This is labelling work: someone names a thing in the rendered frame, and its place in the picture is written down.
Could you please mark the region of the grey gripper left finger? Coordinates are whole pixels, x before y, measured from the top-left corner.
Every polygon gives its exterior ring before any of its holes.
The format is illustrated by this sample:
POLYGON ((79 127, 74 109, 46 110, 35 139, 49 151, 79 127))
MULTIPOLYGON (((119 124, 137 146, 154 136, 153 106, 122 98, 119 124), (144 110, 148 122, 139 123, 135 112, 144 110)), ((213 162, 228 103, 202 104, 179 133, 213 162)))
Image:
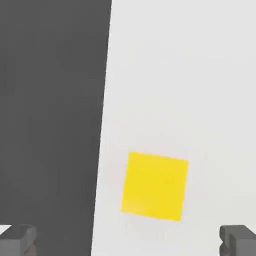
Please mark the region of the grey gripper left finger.
POLYGON ((0 234, 0 256, 37 256, 37 234, 34 225, 11 225, 0 234))

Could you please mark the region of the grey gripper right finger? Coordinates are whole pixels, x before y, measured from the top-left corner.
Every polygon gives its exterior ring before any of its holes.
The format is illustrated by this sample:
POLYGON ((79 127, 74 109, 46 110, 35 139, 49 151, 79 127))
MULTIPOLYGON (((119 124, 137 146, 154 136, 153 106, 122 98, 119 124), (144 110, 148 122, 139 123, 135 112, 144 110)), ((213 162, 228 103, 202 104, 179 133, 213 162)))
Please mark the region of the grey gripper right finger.
POLYGON ((256 256, 256 234, 245 225, 222 225, 219 256, 256 256))

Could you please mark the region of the small yellow cube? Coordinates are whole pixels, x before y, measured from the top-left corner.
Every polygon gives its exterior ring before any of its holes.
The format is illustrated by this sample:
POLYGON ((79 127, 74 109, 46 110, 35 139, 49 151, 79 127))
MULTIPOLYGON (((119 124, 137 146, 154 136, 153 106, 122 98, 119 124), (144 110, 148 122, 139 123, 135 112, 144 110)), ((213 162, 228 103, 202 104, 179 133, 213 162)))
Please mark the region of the small yellow cube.
POLYGON ((131 152, 128 156, 121 211, 180 221, 189 162, 131 152))

